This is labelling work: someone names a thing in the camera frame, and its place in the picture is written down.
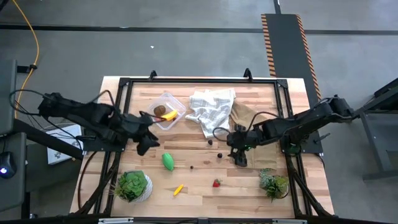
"wooden tabletop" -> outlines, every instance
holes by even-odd
[[[116,97],[120,77],[104,77],[101,91],[109,90]],[[290,99],[294,113],[309,109],[304,81],[288,78]],[[194,91],[234,88],[235,101],[244,103],[256,111],[277,113],[274,87],[269,84],[230,83],[135,83],[129,112],[147,111],[149,105],[161,94],[168,92],[189,108],[189,96]],[[107,97],[100,99],[109,103]],[[271,200],[265,190],[259,188],[259,169],[273,168],[276,174],[287,175],[285,157],[280,153],[279,143],[254,150],[248,154],[248,167],[236,167],[226,155],[230,147],[225,142],[210,146],[199,124],[182,118],[168,131],[152,125],[150,130],[159,138],[160,147],[147,151],[145,156],[136,153],[136,144],[128,142],[122,153],[118,174],[129,170],[143,170],[153,182],[152,195],[141,203],[127,203],[115,198],[112,216],[129,217],[223,217],[223,218],[293,218],[292,198]],[[167,170],[162,164],[162,154],[168,152],[175,160],[175,169]],[[223,153],[222,159],[217,153]],[[104,153],[97,153],[88,165],[81,186],[81,201],[84,203],[98,185]],[[302,155],[308,188],[330,213],[333,213],[326,175],[321,161],[312,154]],[[211,185],[214,179],[221,179],[220,188]],[[173,196],[174,190],[184,184],[182,191]],[[304,212],[301,190],[298,189],[300,208]],[[103,199],[105,205],[107,190]],[[77,188],[71,212],[78,209]]]

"small succulent plant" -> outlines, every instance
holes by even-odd
[[[267,197],[273,201],[275,198],[283,198],[289,190],[289,181],[286,177],[269,175],[270,168],[260,171],[260,188],[267,192]]]
[[[120,176],[114,194],[128,202],[140,197],[148,184],[143,171],[125,172]]]

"toy banana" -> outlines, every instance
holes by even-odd
[[[170,113],[163,115],[161,118],[165,118],[167,121],[171,121],[177,115],[178,115],[177,110],[173,110]]]
[[[184,187],[184,185],[180,185],[179,187],[177,187],[177,189],[174,192],[174,196],[176,196],[178,193],[180,193],[180,191],[182,190],[182,188]]]

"clear plastic container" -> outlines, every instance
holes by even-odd
[[[171,121],[163,121],[156,123],[161,129],[163,130],[169,130],[175,123],[179,121],[179,119],[182,118],[182,116],[187,112],[186,107],[178,101],[173,95],[170,93],[163,93],[161,96],[154,101],[153,104],[149,106],[149,111],[148,113],[154,114],[154,109],[157,106],[163,105],[166,108],[165,114],[177,110],[177,117],[175,120]]]

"green toy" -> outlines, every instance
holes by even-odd
[[[162,160],[164,167],[166,167],[168,170],[174,170],[174,160],[172,155],[165,153],[162,155]]]

